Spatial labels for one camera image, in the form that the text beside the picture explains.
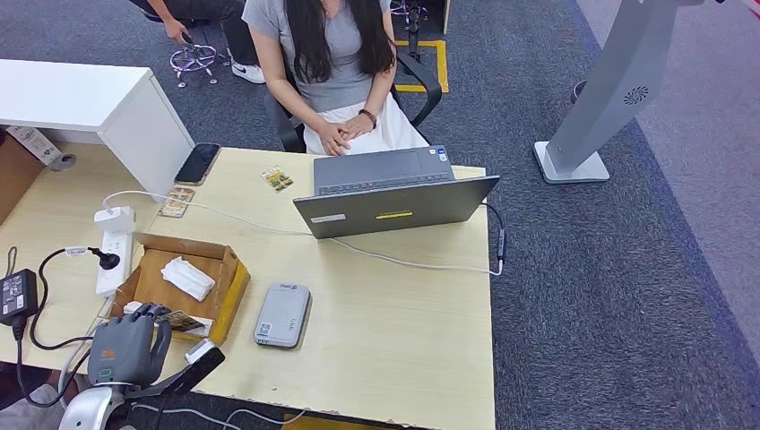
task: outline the portable hard drive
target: portable hard drive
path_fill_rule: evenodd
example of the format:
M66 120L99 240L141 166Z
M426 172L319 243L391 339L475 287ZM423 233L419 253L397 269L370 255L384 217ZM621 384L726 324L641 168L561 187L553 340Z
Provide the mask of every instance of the portable hard drive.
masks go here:
M255 342L274 347L295 347L304 325L309 295L308 288L303 285L273 282L266 291L254 327Z

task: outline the robotic hand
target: robotic hand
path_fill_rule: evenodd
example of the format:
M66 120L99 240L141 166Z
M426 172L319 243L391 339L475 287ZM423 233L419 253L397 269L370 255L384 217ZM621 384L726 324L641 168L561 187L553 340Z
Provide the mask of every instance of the robotic hand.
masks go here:
M159 323L151 348L153 323L157 316L167 313L164 306L146 303L134 314L101 324L92 339L87 364L90 383L126 383L145 388L156 382L171 342L171 326L168 321Z
M151 346L153 324L157 316L168 312L166 307L149 303L134 314L98 327L87 365L94 387L73 398L59 430L103 430L111 413L126 401L186 394L224 361L221 351L211 348L180 372L151 386L161 374L171 342L171 327L163 321Z

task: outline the speaker grille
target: speaker grille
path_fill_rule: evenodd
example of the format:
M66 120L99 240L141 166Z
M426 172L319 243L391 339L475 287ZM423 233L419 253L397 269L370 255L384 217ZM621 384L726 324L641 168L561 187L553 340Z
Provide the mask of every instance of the speaker grille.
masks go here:
M636 87L630 90L626 96L623 98L623 103L631 106L631 105L638 105L642 101L646 99L646 97L649 95L649 88L647 87Z

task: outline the long black hair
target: long black hair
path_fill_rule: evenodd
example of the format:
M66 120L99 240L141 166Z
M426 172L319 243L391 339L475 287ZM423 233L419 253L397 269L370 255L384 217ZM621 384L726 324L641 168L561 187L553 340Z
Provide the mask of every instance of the long black hair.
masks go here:
M330 47L324 35L326 11L322 0L283 0L293 38L293 71L299 81L325 82L333 72ZM359 34L361 71L376 74L389 70L395 62L393 43L383 26L378 0L346 0Z

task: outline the bracelet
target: bracelet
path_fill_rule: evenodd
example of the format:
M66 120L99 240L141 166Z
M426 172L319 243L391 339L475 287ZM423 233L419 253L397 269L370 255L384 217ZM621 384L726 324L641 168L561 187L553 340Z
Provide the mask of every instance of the bracelet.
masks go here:
M366 115L367 118L369 118L369 120L372 121L372 129L373 130L375 130L377 128L377 116L373 115L372 112L370 112L370 111L368 111L366 109L361 109L359 111L359 114L360 115Z

